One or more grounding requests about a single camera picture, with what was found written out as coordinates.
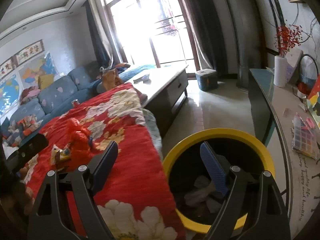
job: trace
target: can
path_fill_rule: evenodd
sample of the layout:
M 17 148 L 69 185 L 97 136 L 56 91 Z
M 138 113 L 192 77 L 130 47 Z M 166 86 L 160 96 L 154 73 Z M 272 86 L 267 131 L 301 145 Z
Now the can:
M 76 106 L 79 105 L 80 103 L 79 103 L 78 99 L 75 99 L 75 100 L 73 100 L 73 101 L 71 102 L 71 104 L 72 104 L 73 107 L 76 107 Z

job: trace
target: teal storage box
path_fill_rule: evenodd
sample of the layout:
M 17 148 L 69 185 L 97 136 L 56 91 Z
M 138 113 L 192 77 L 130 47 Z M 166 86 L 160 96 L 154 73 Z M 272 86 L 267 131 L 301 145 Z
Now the teal storage box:
M 218 88 L 217 71 L 214 69 L 202 69 L 196 72 L 198 86 L 202 91 Z

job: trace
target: table drawer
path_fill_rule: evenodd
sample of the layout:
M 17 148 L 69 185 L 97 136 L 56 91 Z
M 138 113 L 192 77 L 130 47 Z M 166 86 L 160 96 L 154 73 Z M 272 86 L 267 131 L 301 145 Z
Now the table drawer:
M 188 78 L 186 71 L 183 71 L 167 88 L 170 106 L 174 106 L 183 91 L 188 86 Z

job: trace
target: pillow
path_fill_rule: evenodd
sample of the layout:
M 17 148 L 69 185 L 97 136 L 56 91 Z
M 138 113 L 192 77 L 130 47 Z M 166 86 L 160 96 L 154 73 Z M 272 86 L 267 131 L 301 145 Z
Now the pillow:
M 10 126 L 10 121 L 8 117 L 6 117 L 1 124 L 1 132 L 4 139 L 7 139 L 11 135 L 11 133 L 8 131 L 9 126 Z
M 53 83 L 53 74 L 47 74 L 39 77 L 39 87 L 40 90 L 45 89 Z

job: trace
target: yellow pillow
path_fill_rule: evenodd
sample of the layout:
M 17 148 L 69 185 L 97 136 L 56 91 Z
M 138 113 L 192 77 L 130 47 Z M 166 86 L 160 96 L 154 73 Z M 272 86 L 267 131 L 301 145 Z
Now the yellow pillow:
M 53 74 L 47 74 L 39 77 L 39 88 L 40 90 L 45 89 L 53 83 Z

